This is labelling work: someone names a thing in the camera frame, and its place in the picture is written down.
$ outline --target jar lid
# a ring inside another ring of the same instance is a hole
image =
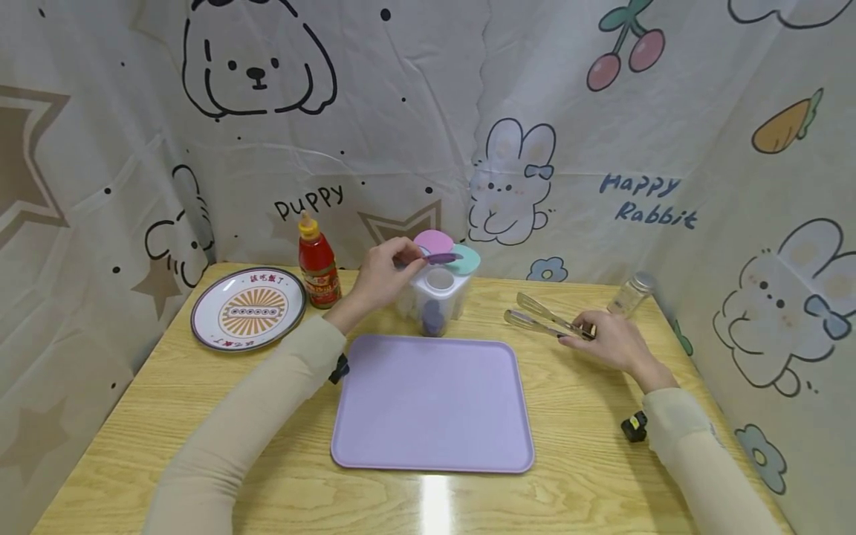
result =
[[[657,280],[647,271],[637,271],[630,279],[630,283],[642,291],[652,293],[657,285]]]

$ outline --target flower drawing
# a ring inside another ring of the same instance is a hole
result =
[[[767,441],[764,432],[757,425],[748,424],[743,429],[735,430],[734,434],[749,455],[749,460],[755,465],[755,470],[761,475],[764,484],[776,494],[783,495],[787,489],[784,474],[788,471],[788,464],[782,452]]]
[[[527,281],[561,282],[568,278],[568,270],[564,267],[565,261],[557,256],[548,259],[538,259],[532,262],[529,268]]]

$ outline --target blue bow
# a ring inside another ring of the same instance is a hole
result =
[[[551,176],[553,176],[553,166],[552,165],[532,165],[531,163],[523,169],[523,176],[529,178],[530,176],[538,175],[544,180],[549,180]]]
[[[806,299],[803,309],[810,316],[823,318],[823,330],[826,331],[829,338],[840,340],[850,334],[850,329],[852,328],[850,320],[838,312],[830,310],[829,303],[820,295],[814,294],[812,297]]]

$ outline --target ketchup bottle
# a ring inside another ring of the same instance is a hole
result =
[[[342,298],[333,250],[318,230],[318,222],[305,210],[300,213],[297,229],[300,231],[300,270],[309,301],[316,308],[330,308]]]

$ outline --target glass jar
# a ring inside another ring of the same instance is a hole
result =
[[[609,302],[606,310],[629,318],[642,304],[642,301],[654,293],[656,285],[657,282],[651,274],[645,271],[637,271],[621,285],[621,289]]]

